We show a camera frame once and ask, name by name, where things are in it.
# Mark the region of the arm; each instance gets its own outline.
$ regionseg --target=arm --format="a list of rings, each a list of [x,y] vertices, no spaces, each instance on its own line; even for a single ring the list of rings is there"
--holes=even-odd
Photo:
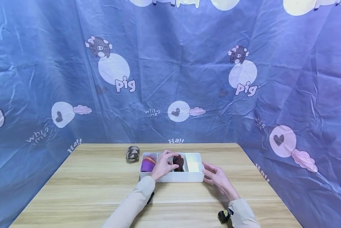
[[[234,228],[261,228],[246,200],[241,199],[236,189],[227,179],[224,171],[217,166],[202,162],[205,174],[204,182],[216,185],[229,200],[229,209],[234,212],[231,217]]]
[[[168,159],[178,156],[177,153],[164,151],[158,158],[153,171],[137,183],[136,188],[127,196],[120,206],[111,214],[102,228],[129,228],[136,216],[144,209],[154,191],[155,183],[178,165],[168,164]]]
[[[142,211],[155,188],[155,180],[146,176],[111,214],[102,228],[129,228],[137,214]]]
[[[229,208],[234,212],[234,215],[231,217],[234,228],[261,228],[245,199],[231,201]]]

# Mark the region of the dark red sock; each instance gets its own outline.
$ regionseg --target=dark red sock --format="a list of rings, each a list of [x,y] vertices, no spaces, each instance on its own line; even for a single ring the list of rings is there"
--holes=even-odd
[[[182,156],[175,156],[173,157],[173,164],[179,165],[178,168],[174,170],[174,172],[184,172],[183,165],[184,165],[184,159]]]

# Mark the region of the hand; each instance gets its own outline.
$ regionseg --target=hand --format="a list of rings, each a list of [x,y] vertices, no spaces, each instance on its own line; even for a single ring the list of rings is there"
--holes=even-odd
[[[178,165],[171,165],[169,158],[179,156],[179,154],[165,150],[158,158],[157,163],[154,166],[150,176],[157,182],[160,178],[167,175],[170,171],[178,168]]]
[[[240,199],[236,189],[230,183],[224,171],[220,167],[205,162],[202,162],[202,164],[205,167],[202,170],[205,175],[205,178],[203,179],[204,182],[211,185],[216,185],[220,192],[226,196],[229,201]]]

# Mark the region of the wood grain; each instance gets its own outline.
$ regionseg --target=wood grain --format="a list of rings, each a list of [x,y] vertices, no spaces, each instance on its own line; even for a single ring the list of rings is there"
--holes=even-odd
[[[11,228],[100,228],[139,181],[140,162],[125,159],[130,144],[81,144],[56,171]],[[141,153],[200,152],[220,166],[253,209],[263,228],[301,228],[240,146],[215,144],[137,144]],[[220,228],[217,214],[227,205],[205,183],[157,183],[152,204],[134,228]]]

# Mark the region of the cartoon pig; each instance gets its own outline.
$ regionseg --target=cartoon pig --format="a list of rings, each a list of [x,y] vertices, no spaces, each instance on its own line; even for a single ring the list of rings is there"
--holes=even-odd
[[[249,51],[247,50],[247,48],[239,47],[238,45],[231,51],[229,50],[227,53],[229,56],[231,56],[231,63],[235,64],[243,64],[245,57],[249,55]]]
[[[84,43],[85,46],[91,50],[94,57],[110,57],[110,49],[113,48],[113,45],[112,43],[108,43],[107,40],[91,36],[91,38],[88,39],[88,43]]]
[[[175,6],[175,0],[153,0],[153,5],[156,5],[156,3],[168,3],[170,2],[171,6]]]
[[[318,10],[322,5],[341,5],[341,0],[317,0],[314,10]]]
[[[199,7],[199,0],[177,0],[177,8],[180,7],[180,5],[192,5],[195,4],[195,8],[198,9]]]

